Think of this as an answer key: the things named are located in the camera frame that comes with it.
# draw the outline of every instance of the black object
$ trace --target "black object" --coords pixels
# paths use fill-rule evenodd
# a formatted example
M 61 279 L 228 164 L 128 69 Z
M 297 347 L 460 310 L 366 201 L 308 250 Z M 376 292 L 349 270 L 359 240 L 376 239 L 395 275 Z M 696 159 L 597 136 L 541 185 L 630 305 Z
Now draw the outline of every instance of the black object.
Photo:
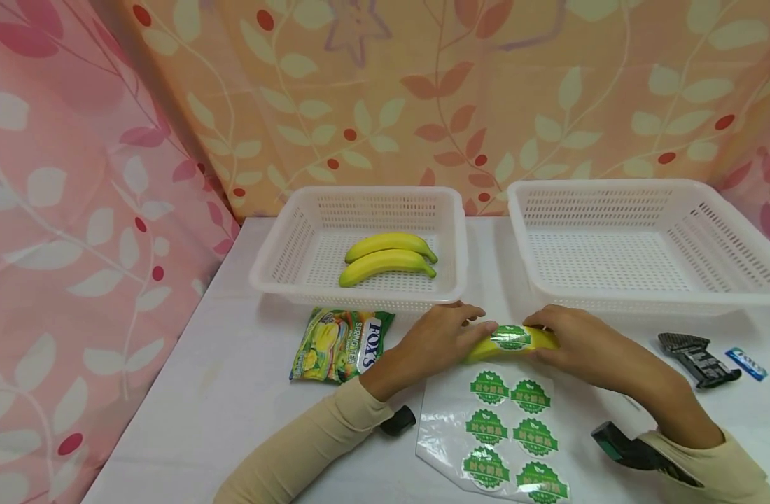
M 611 421 L 598 426 L 592 431 L 592 439 L 621 466 L 641 471 L 659 471 L 690 487 L 704 488 L 704 485 L 689 476 L 659 451 L 640 440 L 630 440 Z
M 394 413 L 390 419 L 383 421 L 379 428 L 385 434 L 396 437 L 410 429 L 413 425 L 416 425 L 416 415 L 413 415 L 413 412 L 407 405 L 403 405 L 399 412 Z
M 723 362 L 710 355 L 710 340 L 686 334 L 663 332 L 659 343 L 668 355 L 676 357 L 699 383 L 698 389 L 714 389 L 741 377 L 742 371 L 730 370 Z

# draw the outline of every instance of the sticker sheet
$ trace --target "sticker sheet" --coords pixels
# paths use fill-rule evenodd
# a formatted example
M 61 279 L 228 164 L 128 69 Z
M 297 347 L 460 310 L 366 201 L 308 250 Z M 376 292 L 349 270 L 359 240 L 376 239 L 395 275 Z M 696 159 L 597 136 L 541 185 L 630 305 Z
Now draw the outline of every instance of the sticker sheet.
M 416 455 L 469 492 L 571 504 L 554 383 L 517 363 L 476 362 L 428 381 Z

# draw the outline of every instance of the orange leaf-pattern curtain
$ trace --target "orange leaf-pattern curtain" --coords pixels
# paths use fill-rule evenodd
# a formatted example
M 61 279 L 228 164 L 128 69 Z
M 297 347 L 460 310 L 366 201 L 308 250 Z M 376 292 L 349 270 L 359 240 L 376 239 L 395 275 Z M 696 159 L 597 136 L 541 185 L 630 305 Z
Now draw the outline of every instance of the orange leaf-pattern curtain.
M 122 0 L 238 216 L 310 185 L 714 181 L 770 118 L 770 0 Z

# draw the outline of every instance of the white table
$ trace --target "white table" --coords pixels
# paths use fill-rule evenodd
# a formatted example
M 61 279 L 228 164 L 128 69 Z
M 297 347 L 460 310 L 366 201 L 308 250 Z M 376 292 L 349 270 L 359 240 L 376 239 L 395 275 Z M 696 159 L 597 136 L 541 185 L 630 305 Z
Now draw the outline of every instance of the white table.
M 254 447 L 280 426 L 332 393 L 331 385 L 288 381 L 311 307 L 294 306 L 253 290 L 248 271 L 272 218 L 246 220 L 237 243 L 196 309 L 145 402 L 89 491 L 84 504 L 208 504 L 217 487 Z M 525 302 L 517 244 L 507 218 L 468 218 L 470 277 L 464 300 L 501 323 L 522 322 L 538 307 Z M 740 346 L 770 372 L 770 309 L 700 320 L 610 321 L 655 349 L 663 330 L 704 335 L 710 352 Z M 386 345 L 412 324 L 397 317 Z M 423 387 L 402 394 L 418 415 Z M 654 475 L 609 462 L 589 437 L 615 420 L 629 435 L 652 425 L 622 396 L 593 391 L 556 377 L 559 404 L 572 409 L 582 431 L 570 447 L 581 473 L 572 482 L 576 503 L 657 503 Z M 730 428 L 770 474 L 770 376 L 748 375 L 700 394 L 718 423 Z M 307 490 L 304 503 L 491 503 L 465 493 L 415 456 L 417 429 L 396 440 L 373 435 L 334 463 Z

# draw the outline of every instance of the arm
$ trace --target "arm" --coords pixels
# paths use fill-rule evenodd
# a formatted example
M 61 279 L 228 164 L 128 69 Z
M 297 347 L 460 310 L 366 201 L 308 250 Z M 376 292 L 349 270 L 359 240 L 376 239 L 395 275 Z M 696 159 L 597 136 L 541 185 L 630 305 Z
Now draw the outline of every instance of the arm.
M 434 307 L 405 338 L 359 378 L 313 405 L 245 458 L 217 491 L 214 504 L 287 504 L 337 457 L 391 418 L 394 394 L 462 361 L 497 323 L 469 329 L 485 315 L 470 304 Z
M 551 304 L 525 325 L 544 325 L 559 338 L 560 350 L 535 350 L 535 359 L 628 395 L 651 413 L 659 430 L 640 439 L 703 484 L 693 488 L 663 476 L 668 503 L 770 504 L 766 474 L 715 425 L 671 366 L 581 309 Z

